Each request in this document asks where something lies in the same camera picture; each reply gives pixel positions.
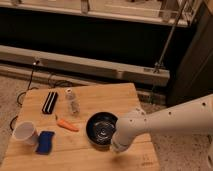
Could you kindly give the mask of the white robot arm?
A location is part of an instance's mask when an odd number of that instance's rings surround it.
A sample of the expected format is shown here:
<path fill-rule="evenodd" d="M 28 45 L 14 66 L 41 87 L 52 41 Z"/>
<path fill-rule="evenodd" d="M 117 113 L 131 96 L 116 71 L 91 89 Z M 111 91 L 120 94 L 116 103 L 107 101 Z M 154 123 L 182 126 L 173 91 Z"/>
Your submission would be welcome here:
<path fill-rule="evenodd" d="M 152 114 L 136 107 L 118 118 L 110 148 L 124 152 L 145 133 L 209 134 L 213 138 L 213 94 Z M 202 165 L 206 171 L 213 171 L 213 140 Z"/>

